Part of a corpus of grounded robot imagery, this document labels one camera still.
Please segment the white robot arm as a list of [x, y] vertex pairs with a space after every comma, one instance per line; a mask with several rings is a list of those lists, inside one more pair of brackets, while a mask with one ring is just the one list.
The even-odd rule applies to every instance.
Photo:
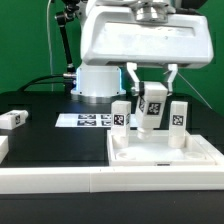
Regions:
[[180, 68], [201, 68], [213, 58], [205, 16], [198, 10], [208, 0], [87, 0], [80, 5], [82, 63], [72, 94], [88, 102], [122, 96], [121, 69], [134, 86], [139, 67], [165, 70], [170, 88]]

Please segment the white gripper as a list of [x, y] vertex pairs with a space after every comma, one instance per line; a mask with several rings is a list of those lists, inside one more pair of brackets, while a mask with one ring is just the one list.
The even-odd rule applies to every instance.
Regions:
[[204, 16], [172, 14], [165, 24], [137, 22], [128, 7], [95, 6], [82, 28], [81, 59], [88, 65], [126, 64], [133, 96], [144, 95], [136, 70], [163, 66], [164, 85], [173, 94], [178, 65], [201, 68], [213, 58], [212, 41]]

